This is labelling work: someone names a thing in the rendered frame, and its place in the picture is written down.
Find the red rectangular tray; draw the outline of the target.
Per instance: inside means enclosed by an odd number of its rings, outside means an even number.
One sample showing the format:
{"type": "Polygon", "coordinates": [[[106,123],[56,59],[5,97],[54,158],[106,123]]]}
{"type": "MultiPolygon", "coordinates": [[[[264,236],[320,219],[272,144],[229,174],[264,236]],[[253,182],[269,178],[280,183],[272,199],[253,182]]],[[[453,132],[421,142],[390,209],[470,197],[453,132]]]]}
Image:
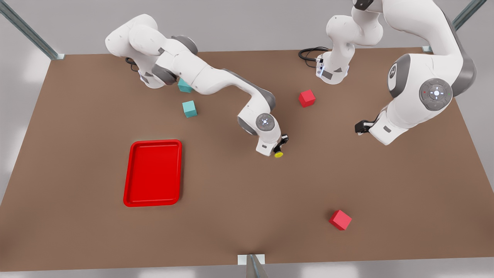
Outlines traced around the red rectangular tray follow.
{"type": "Polygon", "coordinates": [[[176,204],[180,198],[182,142],[136,141],[129,150],[123,194],[127,207],[176,204]]]}

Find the silver frame post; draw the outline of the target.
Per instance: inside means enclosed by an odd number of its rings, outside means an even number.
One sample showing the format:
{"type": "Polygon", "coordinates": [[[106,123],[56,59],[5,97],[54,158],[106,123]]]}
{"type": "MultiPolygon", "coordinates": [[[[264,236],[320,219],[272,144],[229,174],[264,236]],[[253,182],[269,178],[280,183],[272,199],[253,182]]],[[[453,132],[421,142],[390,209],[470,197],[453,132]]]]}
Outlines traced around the silver frame post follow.
{"type": "Polygon", "coordinates": [[[477,52],[485,39],[494,36],[494,0],[434,0],[446,14],[463,46],[477,52]]]}
{"type": "Polygon", "coordinates": [[[246,266],[246,278],[268,278],[264,254],[237,255],[237,264],[246,266]]]}
{"type": "Polygon", "coordinates": [[[27,24],[6,2],[0,0],[0,14],[16,27],[30,42],[50,60],[63,60],[65,54],[57,53],[29,24],[27,24]]]}

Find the red cube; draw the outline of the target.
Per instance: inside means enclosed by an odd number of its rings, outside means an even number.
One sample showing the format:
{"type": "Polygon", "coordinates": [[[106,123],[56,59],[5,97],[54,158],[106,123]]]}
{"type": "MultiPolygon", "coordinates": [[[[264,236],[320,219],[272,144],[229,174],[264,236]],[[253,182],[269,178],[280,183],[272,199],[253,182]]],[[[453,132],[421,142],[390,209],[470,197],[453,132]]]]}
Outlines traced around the red cube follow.
{"type": "Polygon", "coordinates": [[[342,210],[336,210],[328,220],[335,228],[340,231],[344,231],[348,228],[348,225],[351,223],[352,218],[348,216],[342,210]]]}
{"type": "Polygon", "coordinates": [[[306,90],[299,94],[298,100],[302,107],[308,107],[315,103],[316,97],[312,90],[306,90]]]}

